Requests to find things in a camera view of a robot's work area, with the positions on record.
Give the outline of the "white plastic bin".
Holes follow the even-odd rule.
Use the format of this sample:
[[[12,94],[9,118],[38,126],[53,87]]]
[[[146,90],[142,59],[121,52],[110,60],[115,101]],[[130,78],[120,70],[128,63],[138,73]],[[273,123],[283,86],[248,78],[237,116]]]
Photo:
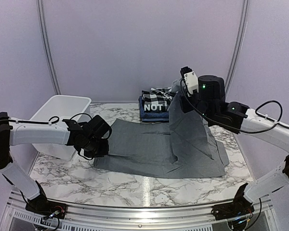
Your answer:
[[[61,121],[63,119],[73,119],[77,122],[89,121],[91,102],[88,97],[55,95],[31,117],[31,120],[47,122],[51,117],[58,116],[60,117],[58,125],[61,127],[66,125]],[[65,161],[70,161],[76,153],[74,147],[66,145],[36,143],[33,146],[40,153]]]

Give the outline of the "grey long sleeve shirt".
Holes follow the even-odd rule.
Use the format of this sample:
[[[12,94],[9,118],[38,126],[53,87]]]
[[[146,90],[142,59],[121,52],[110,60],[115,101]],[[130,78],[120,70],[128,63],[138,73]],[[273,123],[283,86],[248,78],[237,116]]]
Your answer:
[[[172,100],[168,123],[116,119],[111,126],[109,154],[96,158],[93,166],[166,179],[224,176],[229,164],[224,144],[214,138],[195,111],[182,111],[182,96],[178,91]]]

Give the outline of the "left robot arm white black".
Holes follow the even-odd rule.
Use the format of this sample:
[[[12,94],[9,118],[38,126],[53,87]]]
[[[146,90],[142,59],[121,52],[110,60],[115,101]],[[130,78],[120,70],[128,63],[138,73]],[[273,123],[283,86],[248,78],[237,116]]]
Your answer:
[[[73,147],[82,158],[108,155],[111,126],[99,115],[89,121],[51,117],[48,121],[22,120],[0,112],[0,173],[25,197],[27,205],[41,214],[51,210],[42,186],[17,164],[11,147],[25,144],[57,144]]]

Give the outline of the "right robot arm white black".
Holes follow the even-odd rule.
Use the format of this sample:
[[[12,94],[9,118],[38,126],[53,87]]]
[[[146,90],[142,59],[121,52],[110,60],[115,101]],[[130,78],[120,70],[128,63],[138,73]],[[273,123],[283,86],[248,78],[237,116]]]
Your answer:
[[[182,75],[180,87],[187,105],[209,126],[219,126],[236,135],[251,167],[257,166],[257,160],[260,161],[258,166],[264,167],[269,151],[273,151],[273,160],[269,163],[275,167],[267,167],[267,172],[259,171],[254,182],[239,188],[229,205],[232,215],[240,215],[249,204],[289,185],[289,125],[281,121],[283,107],[280,102],[266,101],[255,109],[244,103],[228,103],[221,77],[197,77],[191,70]],[[256,157],[251,151],[258,151],[264,157]]]

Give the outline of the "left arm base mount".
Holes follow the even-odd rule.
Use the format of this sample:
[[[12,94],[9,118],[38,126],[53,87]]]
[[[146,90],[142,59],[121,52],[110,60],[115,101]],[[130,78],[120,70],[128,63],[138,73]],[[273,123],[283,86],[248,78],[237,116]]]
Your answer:
[[[64,219],[67,211],[67,204],[48,200],[45,195],[27,200],[26,210],[43,215],[45,218]]]

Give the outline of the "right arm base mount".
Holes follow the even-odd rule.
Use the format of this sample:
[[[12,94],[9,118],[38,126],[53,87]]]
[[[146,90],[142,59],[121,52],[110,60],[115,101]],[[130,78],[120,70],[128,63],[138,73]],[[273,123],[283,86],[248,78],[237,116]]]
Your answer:
[[[245,183],[239,187],[232,202],[212,207],[211,214],[216,220],[235,218],[255,211],[252,203],[244,198],[244,190],[247,185]]]

